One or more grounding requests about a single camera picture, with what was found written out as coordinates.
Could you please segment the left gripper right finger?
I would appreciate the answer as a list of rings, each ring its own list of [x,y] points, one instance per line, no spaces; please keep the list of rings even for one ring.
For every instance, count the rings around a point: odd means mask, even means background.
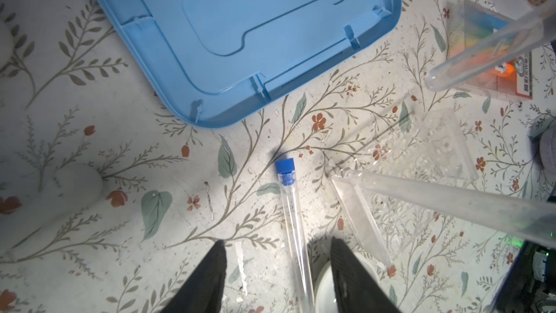
[[[400,312],[344,240],[332,239],[330,260],[338,312]]]

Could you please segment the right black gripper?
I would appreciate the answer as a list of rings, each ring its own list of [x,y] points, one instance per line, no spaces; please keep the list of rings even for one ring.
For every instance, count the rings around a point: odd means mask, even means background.
[[[525,242],[493,303],[493,312],[555,311],[555,250]]]

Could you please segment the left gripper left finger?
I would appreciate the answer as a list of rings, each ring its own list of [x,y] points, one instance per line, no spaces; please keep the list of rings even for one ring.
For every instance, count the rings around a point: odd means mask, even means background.
[[[218,240],[162,312],[220,312],[226,271],[225,243]]]

